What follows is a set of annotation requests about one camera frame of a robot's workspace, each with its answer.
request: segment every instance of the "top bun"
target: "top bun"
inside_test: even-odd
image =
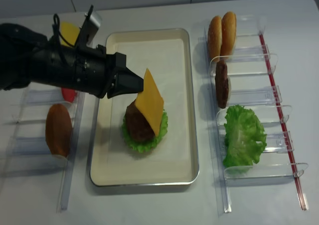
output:
[[[222,20],[220,16],[215,16],[210,24],[208,29],[208,53],[210,59],[214,59],[217,56],[220,56],[220,49],[222,46]],[[219,61],[219,57],[213,60],[214,62]]]
[[[220,55],[231,55],[235,46],[236,40],[236,15],[229,11],[227,12],[222,21],[222,46]]]

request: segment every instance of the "yellow object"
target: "yellow object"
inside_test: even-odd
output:
[[[161,117],[163,115],[164,100],[159,93],[149,69],[144,75],[144,90],[138,93],[135,106],[144,115],[155,135],[160,133]]]
[[[66,39],[66,41],[74,45],[80,33],[80,28],[68,22],[61,22],[60,30],[61,30],[61,34]],[[61,39],[61,44],[68,46],[62,39]]]

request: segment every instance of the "white table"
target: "white table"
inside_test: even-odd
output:
[[[279,57],[275,73],[280,86],[282,104],[293,107],[288,128],[295,146],[295,159],[308,162],[301,177],[307,195],[309,211],[300,209],[294,182],[275,186],[231,188],[233,212],[220,213],[219,196],[209,148],[209,136],[204,101],[203,79],[198,68],[204,63],[205,47],[200,43],[208,19],[232,10],[238,15],[267,17],[265,41],[270,51]],[[100,11],[103,24],[94,43],[105,44],[115,31],[164,29],[181,27],[188,31],[192,59],[196,127],[200,159],[200,174],[196,182],[183,193],[101,195],[94,190],[86,168],[95,98],[86,95],[75,161],[69,207],[55,212],[56,198],[41,188],[54,182],[55,175],[7,179],[0,190],[0,223],[48,225],[148,225],[148,224],[315,224],[319,220],[319,13],[313,0],[237,0],[186,4],[139,9]],[[78,25],[83,13],[60,15]],[[52,16],[1,19],[25,25],[51,36]],[[10,99],[18,91],[1,92]]]

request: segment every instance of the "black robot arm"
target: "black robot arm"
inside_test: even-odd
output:
[[[60,44],[59,38],[65,39],[59,32],[59,17],[54,15],[53,19],[49,41],[21,25],[0,25],[0,90],[38,82],[88,92],[98,98],[143,91],[143,79],[126,67],[126,55],[106,54],[101,45],[87,47],[101,24],[92,6],[74,46]]]

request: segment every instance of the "lettuce leaf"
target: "lettuce leaf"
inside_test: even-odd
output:
[[[227,155],[223,161],[224,166],[257,164],[267,146],[267,134],[254,111],[235,105],[227,109],[225,118]]]
[[[127,129],[126,123],[125,123],[125,116],[123,118],[122,131],[123,131],[125,143],[130,148],[132,148],[133,150],[135,150],[139,153],[145,153],[145,152],[148,152],[157,146],[157,144],[162,140],[162,138],[167,133],[167,127],[168,127],[168,116],[167,116],[167,113],[165,111],[163,111],[160,129],[159,129],[159,135],[150,141],[143,142],[143,143],[135,142],[129,135],[129,132],[128,132],[128,129]]]

